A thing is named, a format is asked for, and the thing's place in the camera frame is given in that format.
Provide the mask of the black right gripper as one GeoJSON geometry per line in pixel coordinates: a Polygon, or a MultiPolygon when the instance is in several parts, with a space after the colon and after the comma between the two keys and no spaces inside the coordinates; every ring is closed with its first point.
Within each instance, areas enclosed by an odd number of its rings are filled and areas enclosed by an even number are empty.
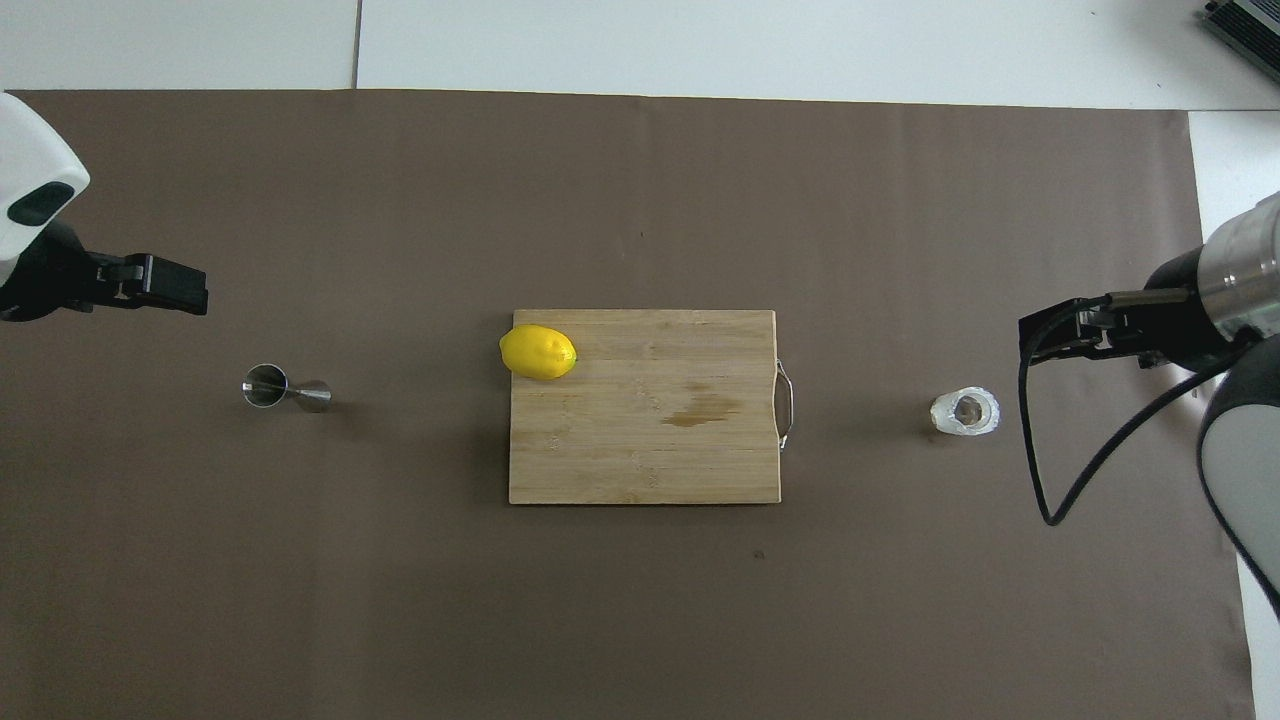
{"type": "Polygon", "coordinates": [[[1202,372],[1224,360],[1233,346],[1201,302],[1202,252],[1202,249],[1184,252],[1148,277],[1146,290],[1187,290],[1190,297],[1148,310],[1144,333],[1128,307],[1114,307],[1101,299],[1070,299],[1019,319],[1020,355],[1034,366],[1076,357],[1110,360],[1143,354],[1144,369],[1172,364],[1188,372],[1202,372]],[[1148,352],[1147,340],[1152,343],[1148,352]]]}

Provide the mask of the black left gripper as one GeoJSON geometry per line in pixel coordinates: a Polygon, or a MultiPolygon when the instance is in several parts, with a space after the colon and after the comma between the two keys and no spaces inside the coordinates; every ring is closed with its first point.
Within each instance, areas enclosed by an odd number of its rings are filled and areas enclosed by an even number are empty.
{"type": "Polygon", "coordinates": [[[152,254],[109,258],[99,268],[72,227],[52,220],[22,251],[3,283],[1,319],[33,322],[60,309],[92,313],[97,273],[102,284],[97,304],[120,309],[155,307],[195,316],[209,313],[204,272],[152,254]]]}

